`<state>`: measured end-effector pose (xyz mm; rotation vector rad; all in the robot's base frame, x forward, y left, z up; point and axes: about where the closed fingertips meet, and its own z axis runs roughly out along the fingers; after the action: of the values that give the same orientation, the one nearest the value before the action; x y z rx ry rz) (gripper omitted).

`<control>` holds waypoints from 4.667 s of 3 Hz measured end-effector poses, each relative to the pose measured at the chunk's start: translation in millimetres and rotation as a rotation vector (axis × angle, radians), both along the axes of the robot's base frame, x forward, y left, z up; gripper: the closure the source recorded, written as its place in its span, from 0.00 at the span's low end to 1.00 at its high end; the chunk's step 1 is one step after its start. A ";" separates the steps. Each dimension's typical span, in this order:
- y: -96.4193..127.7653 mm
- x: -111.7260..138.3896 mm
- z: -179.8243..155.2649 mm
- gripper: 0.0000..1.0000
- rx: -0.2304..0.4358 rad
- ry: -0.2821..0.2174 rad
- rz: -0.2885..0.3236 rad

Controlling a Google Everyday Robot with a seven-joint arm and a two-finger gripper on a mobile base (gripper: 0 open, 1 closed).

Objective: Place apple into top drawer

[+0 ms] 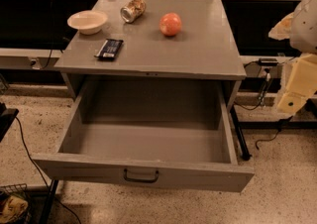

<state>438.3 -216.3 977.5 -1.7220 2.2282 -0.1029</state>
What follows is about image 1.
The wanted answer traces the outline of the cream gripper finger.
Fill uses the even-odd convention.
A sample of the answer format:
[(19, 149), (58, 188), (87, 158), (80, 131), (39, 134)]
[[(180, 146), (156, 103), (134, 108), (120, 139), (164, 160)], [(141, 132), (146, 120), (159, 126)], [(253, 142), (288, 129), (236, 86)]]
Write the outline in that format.
[(272, 39), (281, 41), (290, 38), (293, 14), (290, 13), (283, 17), (269, 32), (268, 36)]
[(299, 111), (317, 91), (317, 55), (303, 53), (291, 65), (276, 108), (290, 115)]

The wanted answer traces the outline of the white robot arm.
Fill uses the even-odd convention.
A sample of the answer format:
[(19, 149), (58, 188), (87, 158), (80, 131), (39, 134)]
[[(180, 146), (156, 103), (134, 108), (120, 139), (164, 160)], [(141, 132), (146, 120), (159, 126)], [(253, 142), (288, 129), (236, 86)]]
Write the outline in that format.
[(280, 112), (295, 114), (317, 91), (317, 0), (301, 0), (268, 36), (279, 41), (289, 39), (290, 45), (301, 52), (276, 105)]

